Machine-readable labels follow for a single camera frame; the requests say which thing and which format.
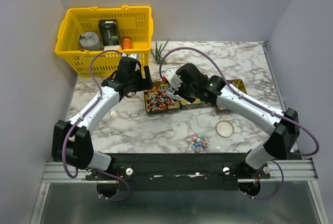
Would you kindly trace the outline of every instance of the marble surface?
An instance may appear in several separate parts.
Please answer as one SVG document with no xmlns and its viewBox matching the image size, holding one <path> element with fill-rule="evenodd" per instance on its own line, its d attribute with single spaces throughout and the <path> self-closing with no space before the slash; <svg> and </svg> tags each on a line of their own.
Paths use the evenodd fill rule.
<svg viewBox="0 0 333 224">
<path fill-rule="evenodd" d="M 195 47 L 214 59 L 227 79 L 242 79 L 248 94 L 271 106 L 280 108 L 263 48 L 257 42 L 169 42 L 164 50 L 180 46 Z M 198 53 L 174 52 L 168 61 L 195 64 L 208 76 L 217 74 L 213 65 Z M 153 81 L 159 81 L 158 65 L 153 57 L 149 62 Z M 177 68 L 180 64 L 163 65 Z M 77 114 L 97 93 L 91 78 L 78 78 L 68 118 Z M 221 120 L 234 125 L 229 138 L 216 133 Z M 255 124 L 236 113 L 216 115 L 214 108 L 181 110 L 179 113 L 147 116 L 143 92 L 124 98 L 108 112 L 92 134 L 95 150 L 112 153 L 188 153 L 191 136 L 203 132 L 209 136 L 206 152 L 247 152 L 266 140 L 268 135 Z"/>
</svg>

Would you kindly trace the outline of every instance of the basket handle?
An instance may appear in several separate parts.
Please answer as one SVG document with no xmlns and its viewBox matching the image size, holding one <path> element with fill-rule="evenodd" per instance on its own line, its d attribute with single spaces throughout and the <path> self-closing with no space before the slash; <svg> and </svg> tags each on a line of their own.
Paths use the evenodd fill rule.
<svg viewBox="0 0 333 224">
<path fill-rule="evenodd" d="M 149 17 L 149 32 L 151 32 L 151 35 L 149 37 L 152 38 L 152 35 L 154 33 L 154 23 L 152 17 Z"/>
<path fill-rule="evenodd" d="M 87 8 L 89 10 L 98 10 L 98 7 L 97 6 L 93 6 L 93 7 L 90 7 L 90 8 Z"/>
</svg>

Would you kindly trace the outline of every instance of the yellow basket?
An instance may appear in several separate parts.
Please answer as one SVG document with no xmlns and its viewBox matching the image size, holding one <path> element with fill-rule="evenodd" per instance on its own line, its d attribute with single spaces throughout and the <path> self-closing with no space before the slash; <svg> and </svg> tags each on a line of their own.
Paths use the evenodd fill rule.
<svg viewBox="0 0 333 224">
<path fill-rule="evenodd" d="M 127 54 L 139 53 L 142 66 L 148 65 L 151 50 L 153 21 L 149 6 L 121 6 L 121 8 L 73 8 L 66 12 L 62 21 L 55 52 L 82 77 L 90 77 L 89 65 L 101 51 L 81 51 L 80 34 L 96 32 L 99 37 L 98 22 L 100 19 L 116 19 L 120 41 L 123 38 L 132 40 L 132 49 L 119 50 Z M 107 77 L 118 68 L 120 55 L 105 53 L 93 64 L 93 74 Z"/>
</svg>

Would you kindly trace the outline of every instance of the purple cable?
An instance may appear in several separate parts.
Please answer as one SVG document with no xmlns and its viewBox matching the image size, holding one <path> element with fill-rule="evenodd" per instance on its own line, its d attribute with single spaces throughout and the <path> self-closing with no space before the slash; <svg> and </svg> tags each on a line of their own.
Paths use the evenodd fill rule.
<svg viewBox="0 0 333 224">
<path fill-rule="evenodd" d="M 190 50 L 190 51 L 198 52 L 199 54 L 201 54 L 201 55 L 203 55 L 205 58 L 207 58 L 207 59 L 208 59 L 208 60 L 209 60 L 214 66 L 215 66 L 215 68 L 216 68 L 217 71 L 219 72 L 221 78 L 223 79 L 223 82 L 228 86 L 228 88 L 229 88 L 234 94 L 236 94 L 237 96 L 240 95 L 240 93 L 238 93 L 236 90 L 234 90 L 234 89 L 231 87 L 231 85 L 229 84 L 229 82 L 227 81 L 227 79 L 225 78 L 225 76 L 223 75 L 223 73 L 222 73 L 222 71 L 220 70 L 220 68 L 218 67 L 218 65 L 213 61 L 213 59 L 210 58 L 210 57 L 209 57 L 207 54 L 205 54 L 204 52 L 202 52 L 202 51 L 200 51 L 200 50 L 198 50 L 198 49 L 196 49 L 196 48 L 191 48 L 191 47 L 178 47 L 178 48 L 175 48 L 175 49 L 173 49 L 173 50 L 167 52 L 167 53 L 165 54 L 165 56 L 162 58 L 161 63 L 160 63 L 160 67 L 159 67 L 159 73 L 160 73 L 160 77 L 161 77 L 161 79 L 162 79 L 162 64 L 164 63 L 164 60 L 166 59 L 166 57 L 169 56 L 171 53 L 173 53 L 173 52 L 175 52 L 175 51 L 182 50 L 182 49 L 188 49 L 188 50 Z M 279 115 L 279 114 L 273 112 L 272 110 L 269 110 L 269 109 L 267 109 L 267 108 L 261 106 L 260 104 L 258 104 L 258 103 L 256 103 L 256 102 L 252 101 L 251 99 L 248 99 L 248 98 L 246 98 L 246 97 L 242 97 L 242 99 L 244 99 L 245 101 L 251 103 L 252 105 L 254 105 L 254 106 L 256 106 L 256 107 L 258 107 L 258 108 L 260 108 L 260 109 L 262 109 L 262 110 L 264 110 L 264 111 L 266 111 L 266 112 L 268 112 L 268 113 L 270 113 L 270 114 L 273 114 L 274 116 L 276 116 L 276 117 L 278 117 L 278 118 L 281 118 L 281 119 L 283 119 L 283 120 L 285 120 L 285 121 L 288 121 L 288 122 L 290 122 L 290 123 L 292 123 L 292 124 L 298 126 L 299 128 L 303 129 L 303 130 L 304 130 L 304 131 L 305 131 L 305 132 L 306 132 L 306 133 L 307 133 L 307 134 L 313 139 L 313 141 L 314 141 L 315 144 L 316 144 L 316 149 L 315 149 L 315 151 L 310 152 L 310 153 L 303 153 L 303 154 L 301 154 L 301 153 L 295 153 L 296 155 L 301 155 L 301 156 L 311 156 L 311 155 L 314 155 L 314 154 L 317 154 L 317 153 L 318 153 L 318 151 L 319 151 L 319 141 L 318 141 L 317 138 L 314 136 L 314 134 L 311 133 L 311 131 L 310 131 L 308 128 L 304 127 L 303 125 L 300 125 L 300 124 L 299 124 L 298 122 L 296 122 L 296 121 L 293 121 L 293 120 L 291 120 L 291 119 L 289 119 L 289 118 L 287 118 L 287 117 L 285 117 L 285 116 L 281 116 L 281 115 Z"/>
<path fill-rule="evenodd" d="M 121 202 L 121 201 L 123 201 L 123 200 L 125 200 L 125 199 L 127 199 L 129 197 L 129 195 L 131 194 L 131 188 L 130 188 L 129 184 L 124 179 L 122 179 L 122 178 L 120 178 L 118 176 L 114 176 L 114 175 L 112 175 L 110 173 L 106 173 L 106 172 L 101 171 L 101 170 L 96 170 L 96 171 L 99 172 L 99 173 L 102 173 L 103 175 L 106 175 L 106 176 L 115 178 L 115 179 L 117 179 L 119 181 L 122 181 L 125 184 L 125 186 L 127 187 L 127 195 L 124 196 L 124 197 L 122 197 L 122 198 L 120 198 L 120 199 L 108 198 L 108 197 L 105 197 L 102 194 L 100 194 L 100 193 L 97 192 L 98 197 L 102 197 L 102 198 L 106 199 L 107 201 L 111 201 L 111 202 Z"/>
<path fill-rule="evenodd" d="M 89 73 L 90 73 L 90 75 L 91 75 L 91 77 L 92 77 L 92 79 L 94 80 L 94 82 L 95 82 L 95 84 L 97 85 L 97 87 L 98 87 L 98 90 L 99 90 L 99 93 L 100 93 L 100 97 L 98 97 L 97 98 L 97 100 L 92 104 L 92 106 L 90 106 L 89 107 L 89 109 L 87 109 L 86 110 L 86 112 L 84 112 L 83 114 L 82 114 L 82 116 L 79 118 L 79 119 L 77 119 L 77 121 L 72 125 L 72 127 L 69 129 L 69 131 L 67 132 L 67 134 L 66 134 L 66 136 L 65 136 L 65 139 L 64 139 L 64 141 L 63 141 L 63 144 L 62 144 L 62 151 L 61 151 L 61 159 L 62 159 L 62 165 L 63 165 L 63 168 L 64 168 L 64 170 L 65 170 L 65 172 L 66 172 L 66 174 L 70 177 L 70 178 L 72 178 L 72 179 L 75 179 L 77 176 L 78 176 L 78 173 L 79 173 L 79 171 L 78 171 L 78 168 L 75 168 L 75 174 L 71 174 L 71 172 L 69 171 L 69 169 L 68 169 L 68 166 L 67 166 L 67 163 L 66 163 L 66 146 L 67 146 L 67 142 L 68 142 L 68 139 L 69 139 L 69 137 L 70 137 L 70 135 L 71 135 L 71 133 L 73 132 L 73 130 L 75 129 L 75 127 L 76 127 L 76 125 L 78 125 L 78 123 L 80 122 L 80 121 L 82 121 L 83 120 L 83 118 L 98 104 L 98 102 L 100 101 L 100 99 L 101 99 L 101 96 L 102 96 L 102 94 L 103 94 L 103 92 L 102 92 L 102 87 L 101 87 L 101 85 L 98 83 L 98 81 L 96 80 L 96 78 L 94 77 L 94 74 L 93 74 L 93 63 L 94 63 L 94 61 L 98 58 L 98 57 L 100 57 L 102 54 L 104 54 L 104 53 L 106 53 L 106 52 L 116 52 L 116 53 L 118 53 L 118 54 L 122 54 L 120 51 L 114 51 L 114 50 L 108 50 L 108 51 L 102 51 L 101 53 L 99 53 L 97 56 L 95 56 L 94 58 L 93 58 L 93 60 L 91 61 L 91 63 L 90 63 L 90 65 L 89 65 Z"/>
<path fill-rule="evenodd" d="M 254 197 L 254 196 L 248 195 L 247 193 L 245 193 L 244 196 L 247 196 L 248 198 L 250 198 L 252 200 L 268 200 L 268 199 L 273 198 L 274 196 L 276 196 L 281 191 L 283 183 L 285 181 L 285 175 L 283 174 L 282 168 L 279 165 L 279 163 L 277 163 L 274 160 L 271 161 L 271 162 L 275 163 L 277 165 L 277 167 L 279 168 L 280 172 L 281 172 L 281 184 L 280 184 L 280 187 L 275 191 L 274 194 L 271 194 L 269 196 L 265 196 L 265 197 Z"/>
</svg>

